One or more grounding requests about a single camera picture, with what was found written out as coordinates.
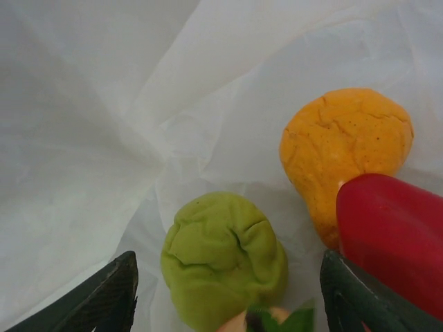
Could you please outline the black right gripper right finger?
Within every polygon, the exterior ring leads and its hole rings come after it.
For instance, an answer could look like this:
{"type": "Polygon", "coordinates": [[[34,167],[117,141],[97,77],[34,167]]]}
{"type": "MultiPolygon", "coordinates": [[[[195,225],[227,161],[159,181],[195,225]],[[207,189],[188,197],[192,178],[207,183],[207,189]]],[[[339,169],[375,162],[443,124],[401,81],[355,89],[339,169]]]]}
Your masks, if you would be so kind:
{"type": "Polygon", "coordinates": [[[442,321],[417,308],[338,252],[320,269],[330,331],[440,332],[442,321]]]}

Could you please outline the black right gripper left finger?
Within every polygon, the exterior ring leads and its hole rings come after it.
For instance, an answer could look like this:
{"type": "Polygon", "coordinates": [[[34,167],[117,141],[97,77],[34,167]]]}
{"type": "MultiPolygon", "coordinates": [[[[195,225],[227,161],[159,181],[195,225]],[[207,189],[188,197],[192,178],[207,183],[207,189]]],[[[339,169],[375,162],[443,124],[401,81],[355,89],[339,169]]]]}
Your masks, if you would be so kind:
{"type": "Polygon", "coordinates": [[[137,303],[136,254],[127,251],[9,332],[130,331],[137,303]]]}

